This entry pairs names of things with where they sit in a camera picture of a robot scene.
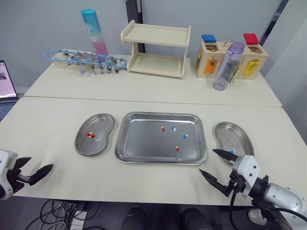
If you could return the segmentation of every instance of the red block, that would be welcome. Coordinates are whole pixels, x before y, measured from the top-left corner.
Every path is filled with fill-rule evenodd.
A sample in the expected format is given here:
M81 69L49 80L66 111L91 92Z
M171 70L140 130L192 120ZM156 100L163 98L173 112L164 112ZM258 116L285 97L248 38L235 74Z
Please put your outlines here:
M248 45L259 44L258 38L255 34L243 34L245 41Z

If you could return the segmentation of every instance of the stainless steel tray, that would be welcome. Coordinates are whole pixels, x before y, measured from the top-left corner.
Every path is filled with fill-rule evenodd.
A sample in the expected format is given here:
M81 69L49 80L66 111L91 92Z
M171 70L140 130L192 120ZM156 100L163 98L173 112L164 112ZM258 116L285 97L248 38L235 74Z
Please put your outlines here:
M93 156L102 153L108 144L108 137L115 124L110 114L96 114L88 118L80 127L76 139L75 149L83 156ZM87 133L93 132L94 138Z
M129 113L115 155L123 162L201 164L207 158L201 120L192 114Z
M215 136L220 149L234 151L237 156L254 156L254 149L248 135L242 128L231 122L221 122L215 126Z

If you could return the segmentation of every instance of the floor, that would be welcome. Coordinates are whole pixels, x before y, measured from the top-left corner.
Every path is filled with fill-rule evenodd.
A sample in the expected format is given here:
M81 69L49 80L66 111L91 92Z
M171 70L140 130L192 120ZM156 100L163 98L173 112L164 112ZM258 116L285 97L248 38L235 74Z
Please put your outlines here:
M25 227L39 216L39 211L45 199L12 196L8 200L0 200L0 229L24 230ZM88 215L95 212L95 202L91 202ZM147 230L179 230L179 214L188 207L197 208L214 226L215 230L233 230L228 218L228 212L222 211L219 206L200 205L172 205L147 203L120 203L102 202L98 213L84 223L84 227L100 226L106 230L120 230L123 219L129 210L138 205L146 212ZM247 211L234 212L234 222L240 230L260 230L262 228L248 220ZM29 230L38 230L40 221L37 221Z

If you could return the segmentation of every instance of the cylindrical container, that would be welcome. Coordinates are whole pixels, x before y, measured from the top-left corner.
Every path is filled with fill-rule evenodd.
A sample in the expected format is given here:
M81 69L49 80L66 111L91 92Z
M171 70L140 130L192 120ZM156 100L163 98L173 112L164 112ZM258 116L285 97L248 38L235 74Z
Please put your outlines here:
M235 42L227 49L225 58L214 79L213 87L217 90L226 89L235 70L237 69L244 51L244 44Z
M81 14L85 23L87 33L92 41L95 53L108 56L96 11L94 9L85 9L81 11ZM107 61L106 58L102 57L100 57L99 60L103 62Z

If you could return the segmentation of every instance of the metal kidney dish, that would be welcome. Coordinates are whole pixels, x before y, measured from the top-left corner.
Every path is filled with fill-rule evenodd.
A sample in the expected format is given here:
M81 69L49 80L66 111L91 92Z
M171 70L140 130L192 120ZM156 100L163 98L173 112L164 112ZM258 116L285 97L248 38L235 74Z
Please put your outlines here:
M231 122L221 122L215 126L215 136L220 149L233 151L237 156L254 156L254 149L248 135L242 128Z
M96 114L88 118L77 133L76 151L83 156L102 153L107 147L109 134L114 124L115 119L110 114Z

